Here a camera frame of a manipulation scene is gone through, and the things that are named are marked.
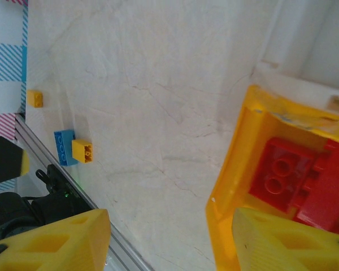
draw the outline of yellow lego brick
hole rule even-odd
[[[32,107],[43,107],[43,94],[38,90],[30,89],[27,91],[27,101]]]
[[[0,241],[0,271],[99,271],[110,241],[105,209],[95,209]]]
[[[84,164],[93,161],[93,145],[83,139],[72,141],[73,158]]]
[[[339,271],[339,235],[249,208],[236,209],[242,271]]]

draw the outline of lego stud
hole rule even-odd
[[[286,188],[286,180],[278,176],[271,176],[265,181],[266,190],[274,195],[281,194]]]
[[[297,160],[294,155],[283,155],[272,163],[271,169],[276,175],[286,177],[294,171]]]

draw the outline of metal extrusion rail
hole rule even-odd
[[[24,119],[20,115],[16,115],[16,138],[23,144],[25,149],[46,168],[49,164],[54,164],[65,178],[71,183],[76,191],[83,199],[93,208],[98,208],[96,204],[88,197],[88,195],[78,186],[71,175],[59,165],[57,159],[49,152],[44,144],[36,137],[36,135],[26,125]],[[128,271],[152,271],[153,268],[147,264],[141,255],[131,246],[131,244],[123,237],[118,229],[111,224],[111,242],[107,259],[115,262],[115,265],[121,270]]]

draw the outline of striped paper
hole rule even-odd
[[[0,0],[0,113],[25,113],[27,46],[28,0]]]
[[[8,180],[8,181],[5,181],[5,182],[1,182],[0,183],[0,193],[1,192],[8,192],[8,191],[14,191],[14,188],[15,188],[15,182],[16,182],[16,179],[12,179],[12,180]]]
[[[0,114],[0,136],[13,141],[15,139],[15,114]]]

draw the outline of red lego piece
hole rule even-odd
[[[317,157],[315,151],[281,138],[264,148],[249,193],[275,208],[289,212]]]
[[[295,221],[339,233],[339,143],[328,140],[314,164],[317,178],[308,178],[296,197]]]

